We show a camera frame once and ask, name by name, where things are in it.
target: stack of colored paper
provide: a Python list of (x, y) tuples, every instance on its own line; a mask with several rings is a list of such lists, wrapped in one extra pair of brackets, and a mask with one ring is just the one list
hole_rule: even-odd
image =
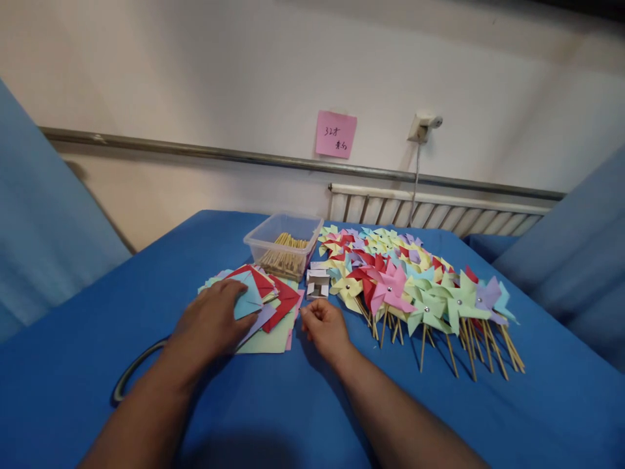
[(291, 349), (293, 326), (304, 290), (295, 281), (267, 274), (261, 267), (245, 264), (236, 270), (223, 270), (208, 279), (198, 293), (215, 282), (232, 278), (247, 285), (234, 306), (234, 318), (258, 313), (258, 319), (238, 345), (237, 354), (283, 353)]

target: table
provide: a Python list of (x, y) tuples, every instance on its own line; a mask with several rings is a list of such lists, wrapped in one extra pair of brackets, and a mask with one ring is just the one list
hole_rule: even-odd
[[(167, 335), (204, 280), (251, 262), (243, 236), (266, 216), (202, 211), (0, 348), (0, 466), (76, 465), (111, 415), (121, 372)], [(336, 223), (351, 227), (348, 223)], [(404, 230), (457, 269), (497, 272), (452, 233)], [(456, 338), (405, 346), (372, 340), (346, 313), (352, 341), (393, 380), (447, 422), (494, 467), (623, 467), (623, 376), (513, 284), (511, 335), (527, 366), (510, 382), (476, 364)], [(337, 303), (336, 297), (331, 301)], [(374, 456), (336, 376), (298, 332), (290, 352), (236, 356), (209, 370), (179, 466), (364, 467)]]

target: radiator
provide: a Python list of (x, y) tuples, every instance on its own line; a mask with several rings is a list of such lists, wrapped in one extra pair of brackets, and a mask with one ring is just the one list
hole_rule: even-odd
[(520, 236), (550, 207), (484, 201), (450, 195), (413, 193), (345, 184), (330, 184), (328, 220), (444, 229), (462, 238), (471, 233)]

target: blue curtain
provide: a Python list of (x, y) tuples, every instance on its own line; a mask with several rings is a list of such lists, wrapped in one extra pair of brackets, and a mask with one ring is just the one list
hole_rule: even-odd
[(0, 341), (130, 257), (2, 81), (0, 221)]
[(625, 147), (493, 266), (625, 372), (624, 243)]

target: plastic storage box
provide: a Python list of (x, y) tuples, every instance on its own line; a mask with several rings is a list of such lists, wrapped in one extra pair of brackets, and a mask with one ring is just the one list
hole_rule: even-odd
[[(301, 281), (323, 225), (320, 217), (278, 213), (250, 231), (243, 242), (252, 250), (254, 263), (268, 274)], [(287, 239), (290, 246), (281, 244)]]

